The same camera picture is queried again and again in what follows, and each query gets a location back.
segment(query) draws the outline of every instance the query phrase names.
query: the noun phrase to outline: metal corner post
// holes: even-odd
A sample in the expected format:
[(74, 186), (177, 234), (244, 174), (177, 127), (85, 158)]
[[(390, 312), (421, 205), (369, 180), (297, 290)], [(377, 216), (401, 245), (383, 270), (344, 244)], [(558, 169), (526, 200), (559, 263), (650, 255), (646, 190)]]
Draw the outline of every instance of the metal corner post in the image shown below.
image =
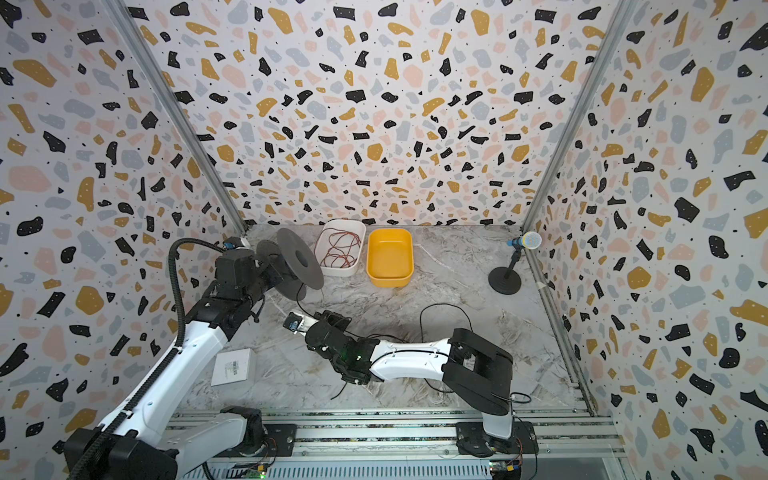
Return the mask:
[(192, 150), (192, 155), (197, 159), (197, 164), (203, 171), (211, 190), (218, 197), (221, 207), (230, 219), (230, 223), (233, 225), (238, 235), (245, 235), (247, 226), (240, 214), (237, 212), (237, 207), (232, 201), (227, 189), (224, 187), (221, 179), (219, 178), (216, 169), (208, 161), (208, 153), (203, 148), (200, 140), (197, 139), (197, 135), (192, 130), (192, 125), (187, 120), (186, 115), (181, 110), (174, 93), (171, 91), (168, 84), (165, 82), (163, 73), (157, 62), (154, 60), (152, 52), (149, 51), (149, 47), (144, 42), (144, 39), (139, 32), (138, 27), (134, 23), (131, 16), (128, 14), (127, 7), (123, 0), (102, 0), (101, 4), (104, 6), (104, 10), (107, 12), (110, 20), (114, 23), (115, 28), (120, 32), (120, 35), (125, 40), (126, 45), (131, 50), (131, 54), (141, 67), (143, 73), (147, 76), (147, 80), (152, 87), (152, 90), (157, 94), (157, 98), (165, 108), (171, 122), (181, 135), (182, 140)]
[(600, 80), (603, 78), (603, 74), (614, 56), (614, 51), (621, 40), (624, 30), (627, 28), (632, 12), (634, 12), (638, 2), (639, 0), (619, 0), (618, 5), (616, 5), (611, 21), (608, 23), (603, 43), (598, 54), (595, 56), (594, 65), (587, 75), (587, 80), (576, 99), (573, 110), (571, 110), (571, 116), (565, 122), (563, 136), (560, 137), (560, 141), (554, 149), (552, 159), (544, 172), (541, 183), (536, 189), (536, 195), (534, 195), (534, 199), (531, 202), (531, 207), (525, 214), (525, 220), (523, 220), (524, 232), (532, 230), (534, 226), (537, 212), (547, 197), (546, 192), (554, 182), (555, 176), (565, 161), (565, 154), (571, 147), (579, 125), (581, 125), (581, 120), (589, 109), (592, 98), (600, 86)]

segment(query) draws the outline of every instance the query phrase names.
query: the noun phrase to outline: terrazzo patterned wall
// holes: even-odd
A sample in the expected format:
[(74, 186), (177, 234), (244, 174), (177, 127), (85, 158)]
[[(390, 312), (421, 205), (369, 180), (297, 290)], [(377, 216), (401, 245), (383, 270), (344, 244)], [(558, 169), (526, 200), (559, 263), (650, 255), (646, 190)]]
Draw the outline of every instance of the terrazzo patterned wall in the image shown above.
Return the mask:
[[(48, 480), (173, 339), (170, 244), (229, 227), (101, 4), (0, 15), (0, 478)], [(181, 250), (187, 307), (213, 258)]]
[(538, 258), (638, 478), (768, 478), (765, 2), (640, 2)]
[(519, 223), (608, 0), (131, 0), (248, 223)]

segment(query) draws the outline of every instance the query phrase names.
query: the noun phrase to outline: cardboard box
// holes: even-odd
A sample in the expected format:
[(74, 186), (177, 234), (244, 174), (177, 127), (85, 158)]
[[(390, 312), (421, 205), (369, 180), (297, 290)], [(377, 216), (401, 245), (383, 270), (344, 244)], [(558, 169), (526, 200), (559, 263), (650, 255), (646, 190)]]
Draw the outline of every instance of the cardboard box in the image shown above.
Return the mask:
[(253, 380), (256, 374), (255, 354), (251, 349), (222, 352), (216, 355), (212, 386)]

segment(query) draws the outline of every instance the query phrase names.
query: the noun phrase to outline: microphone head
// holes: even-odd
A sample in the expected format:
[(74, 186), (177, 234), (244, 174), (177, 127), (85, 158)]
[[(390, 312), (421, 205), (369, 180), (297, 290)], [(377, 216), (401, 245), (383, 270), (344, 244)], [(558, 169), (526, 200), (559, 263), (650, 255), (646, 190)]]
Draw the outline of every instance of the microphone head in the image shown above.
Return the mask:
[(520, 244), (529, 249), (536, 250), (541, 246), (541, 235), (536, 232), (526, 232), (520, 237)]

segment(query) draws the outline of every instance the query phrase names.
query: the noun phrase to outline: yellow plastic bin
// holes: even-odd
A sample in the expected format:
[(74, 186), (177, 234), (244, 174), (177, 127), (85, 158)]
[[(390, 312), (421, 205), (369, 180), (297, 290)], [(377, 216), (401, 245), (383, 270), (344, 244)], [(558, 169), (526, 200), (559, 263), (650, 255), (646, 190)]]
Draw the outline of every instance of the yellow plastic bin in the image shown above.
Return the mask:
[(368, 238), (371, 283), (376, 286), (405, 286), (413, 275), (413, 238), (402, 228), (379, 228)]

